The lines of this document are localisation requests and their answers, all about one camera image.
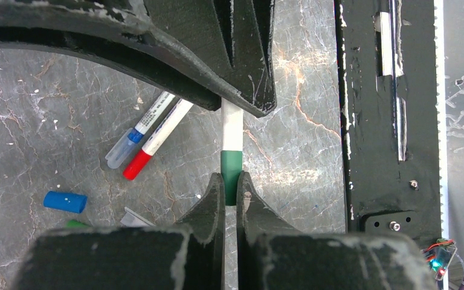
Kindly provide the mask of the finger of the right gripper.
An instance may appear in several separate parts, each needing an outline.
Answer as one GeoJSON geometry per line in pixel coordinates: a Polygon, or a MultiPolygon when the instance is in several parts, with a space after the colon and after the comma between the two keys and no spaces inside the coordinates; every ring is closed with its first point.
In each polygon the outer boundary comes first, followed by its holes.
{"type": "Polygon", "coordinates": [[[221,99],[152,56],[112,8],[81,1],[0,1],[0,48],[44,51],[107,66],[215,111],[221,99]]]}
{"type": "Polygon", "coordinates": [[[146,1],[153,54],[196,84],[196,101],[221,100],[264,117],[277,105],[274,1],[146,1]]]}

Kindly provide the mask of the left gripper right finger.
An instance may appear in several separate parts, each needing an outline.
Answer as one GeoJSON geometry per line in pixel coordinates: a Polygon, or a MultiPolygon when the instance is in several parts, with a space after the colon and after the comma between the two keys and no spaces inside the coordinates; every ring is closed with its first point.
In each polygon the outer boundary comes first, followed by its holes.
{"type": "Polygon", "coordinates": [[[416,244],[402,234],[304,233],[237,182],[240,289],[435,289],[416,244]]]}

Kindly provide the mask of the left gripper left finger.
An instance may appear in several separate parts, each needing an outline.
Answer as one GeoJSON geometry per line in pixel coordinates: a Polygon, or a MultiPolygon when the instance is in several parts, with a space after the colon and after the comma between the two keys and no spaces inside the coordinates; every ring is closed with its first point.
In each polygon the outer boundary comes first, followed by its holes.
{"type": "Polygon", "coordinates": [[[222,289],[224,180],[178,221],[157,227],[47,231],[28,250],[13,289],[222,289]]]}

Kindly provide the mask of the clear pen cap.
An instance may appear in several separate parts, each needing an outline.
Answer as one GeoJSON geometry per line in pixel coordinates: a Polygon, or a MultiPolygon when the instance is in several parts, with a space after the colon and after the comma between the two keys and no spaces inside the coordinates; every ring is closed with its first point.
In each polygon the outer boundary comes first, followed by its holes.
{"type": "Polygon", "coordinates": [[[155,224],[140,216],[138,213],[125,207],[125,215],[121,218],[120,223],[124,227],[154,227],[155,224]]]}

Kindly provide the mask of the red cap marker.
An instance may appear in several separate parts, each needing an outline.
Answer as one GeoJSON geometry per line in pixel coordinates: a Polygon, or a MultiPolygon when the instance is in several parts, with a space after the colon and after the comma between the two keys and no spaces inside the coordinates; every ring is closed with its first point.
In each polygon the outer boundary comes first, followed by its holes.
{"type": "Polygon", "coordinates": [[[123,176],[126,179],[134,180],[137,177],[192,107],[193,103],[184,99],[178,100],[176,105],[174,105],[157,129],[124,169],[123,176]]]}

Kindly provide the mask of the blue marker cap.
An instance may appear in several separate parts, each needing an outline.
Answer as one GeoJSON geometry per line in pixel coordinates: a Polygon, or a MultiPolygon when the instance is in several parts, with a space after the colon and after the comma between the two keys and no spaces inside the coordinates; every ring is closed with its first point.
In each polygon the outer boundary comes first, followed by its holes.
{"type": "Polygon", "coordinates": [[[84,211],[87,200],[88,198],[85,195],[49,191],[43,199],[43,206],[80,214],[84,211]]]}

